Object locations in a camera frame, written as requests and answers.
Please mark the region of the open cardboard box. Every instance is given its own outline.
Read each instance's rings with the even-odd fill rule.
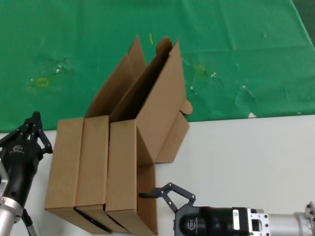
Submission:
[[[153,86],[146,93],[148,84]],[[156,201],[138,193],[155,187],[154,163],[174,161],[189,128],[182,112],[192,111],[178,42],[174,47],[169,38],[158,43],[157,55],[120,104],[128,105],[113,112],[125,121],[110,127],[106,213],[136,236],[153,236],[158,233]]]
[[[145,69],[137,37],[93,99],[85,118],[60,120],[45,209],[91,234],[127,230],[105,212],[109,122]]]
[[[174,161],[192,106],[179,44],[164,38],[156,52],[146,67],[136,38],[85,118],[59,121],[45,209],[91,234],[157,233],[156,203],[138,200],[137,185],[149,191],[153,164]]]

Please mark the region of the brown corrugated cardboard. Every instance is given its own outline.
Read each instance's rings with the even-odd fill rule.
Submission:
[[[179,43],[164,38],[156,52],[114,109],[121,121],[110,127],[106,212],[136,236],[157,234],[156,202],[137,192],[155,187],[154,163],[174,161],[189,128],[182,112],[192,112]]]
[[[137,191],[155,187],[154,163],[174,161],[189,128],[182,113],[191,113],[192,106],[179,44],[163,38],[156,53],[146,67],[137,37],[85,118],[58,126],[61,141],[55,144],[45,208],[92,234],[106,233],[92,219],[118,233],[157,233],[156,201],[138,198]]]
[[[123,57],[96,94],[86,118],[80,118],[80,124],[76,120],[60,121],[58,126],[58,139],[61,141],[56,141],[54,148],[45,208],[92,234],[107,232],[84,219],[75,212],[74,207],[109,231],[127,233],[124,227],[104,212],[109,122],[113,109],[144,68],[145,60],[137,37],[128,55]]]
[[[106,234],[106,231],[73,209],[76,204],[83,122],[83,118],[58,122],[45,209],[92,234]]]
[[[126,233],[127,230],[111,220],[103,210],[106,203],[108,139],[108,116],[84,120],[76,206],[112,231]]]
[[[106,212],[132,234],[153,236],[157,232],[156,201],[139,199],[137,189],[149,190],[155,187],[154,165],[143,166],[148,171],[140,172],[141,176],[137,178],[139,169],[137,170],[135,120],[112,123],[110,139]]]

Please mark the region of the green cloth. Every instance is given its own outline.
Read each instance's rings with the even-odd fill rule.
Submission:
[[[188,121],[315,114],[315,50],[291,0],[0,0],[0,131],[84,116],[140,35],[180,38]]]

